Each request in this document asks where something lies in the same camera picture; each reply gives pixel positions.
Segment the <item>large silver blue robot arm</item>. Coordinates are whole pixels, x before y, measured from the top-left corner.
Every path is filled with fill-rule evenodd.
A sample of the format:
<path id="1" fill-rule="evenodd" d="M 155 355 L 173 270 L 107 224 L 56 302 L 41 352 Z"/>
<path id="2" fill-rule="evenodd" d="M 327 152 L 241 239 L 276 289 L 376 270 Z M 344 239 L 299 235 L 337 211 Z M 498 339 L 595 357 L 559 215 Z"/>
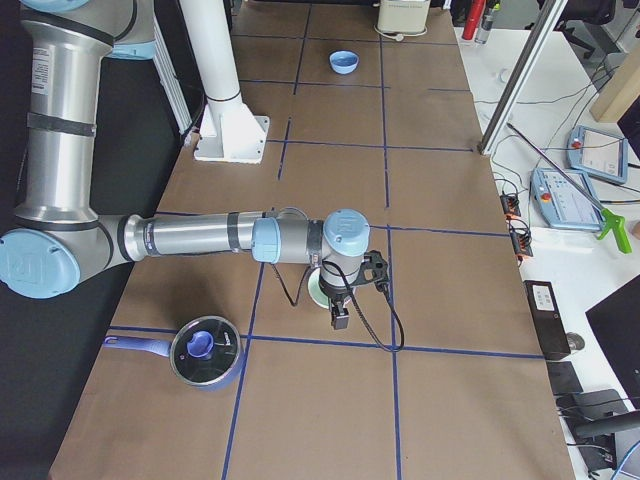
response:
<path id="1" fill-rule="evenodd" d="M 311 220 L 294 208 L 149 219 L 91 209 L 101 63 L 154 56 L 152 2 L 25 1 L 20 20 L 33 40 L 28 171 L 17 228 L 1 239 L 4 284 L 47 299 L 147 257 L 248 251 L 317 270 L 332 326 L 347 326 L 370 256 L 370 226 L 355 210 Z"/>

